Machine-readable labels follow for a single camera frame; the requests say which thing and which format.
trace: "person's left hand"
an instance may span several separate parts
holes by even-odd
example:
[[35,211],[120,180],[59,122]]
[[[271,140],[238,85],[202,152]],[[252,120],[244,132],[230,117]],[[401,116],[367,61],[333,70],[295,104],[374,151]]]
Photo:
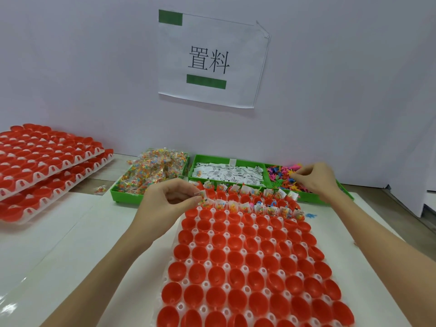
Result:
[[126,231],[129,240],[146,250],[185,211],[197,207],[201,196],[193,195],[199,191],[196,186],[180,178],[149,186],[132,224]]

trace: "paper sign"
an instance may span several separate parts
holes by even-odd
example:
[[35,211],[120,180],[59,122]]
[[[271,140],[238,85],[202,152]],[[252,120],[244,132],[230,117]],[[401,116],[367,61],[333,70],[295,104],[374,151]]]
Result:
[[253,108],[270,34],[258,23],[159,10],[159,93]]

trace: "chinese character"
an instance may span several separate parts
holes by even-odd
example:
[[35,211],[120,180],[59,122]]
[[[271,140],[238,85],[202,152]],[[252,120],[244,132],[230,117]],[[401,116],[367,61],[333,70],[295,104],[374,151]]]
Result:
[[190,55],[193,55],[192,66],[188,66],[188,67],[194,67],[196,69],[203,69],[203,70],[208,69],[204,67],[204,61],[206,57],[208,57],[207,48],[198,48],[198,47],[191,46]]
[[213,56],[211,56],[211,58],[213,58],[213,60],[214,60],[212,62],[212,65],[214,66],[214,72],[215,72],[215,66],[216,67],[224,67],[224,74],[225,74],[225,68],[230,66],[227,64],[228,51],[225,54],[225,61],[223,61],[221,59],[221,57],[224,59],[224,54],[219,53],[218,50],[216,50],[216,49],[215,49],[215,52],[212,52],[212,55]]

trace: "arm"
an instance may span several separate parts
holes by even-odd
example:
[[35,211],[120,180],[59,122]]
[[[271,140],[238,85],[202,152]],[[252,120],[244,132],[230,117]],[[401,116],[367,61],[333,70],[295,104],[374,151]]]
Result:
[[436,326],[436,262],[359,208],[337,187],[327,164],[305,166],[293,178],[331,204],[410,324]]
[[197,206],[198,189],[182,179],[150,186],[132,225],[41,327],[96,326],[134,261],[186,210]]

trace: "stacked egg tray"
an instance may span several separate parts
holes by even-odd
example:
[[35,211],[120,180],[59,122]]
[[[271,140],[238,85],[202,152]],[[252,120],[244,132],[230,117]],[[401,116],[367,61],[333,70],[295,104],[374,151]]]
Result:
[[12,126],[0,133],[0,219],[24,224],[112,158],[91,137]]
[[354,326],[307,222],[197,207],[177,233],[152,326]]

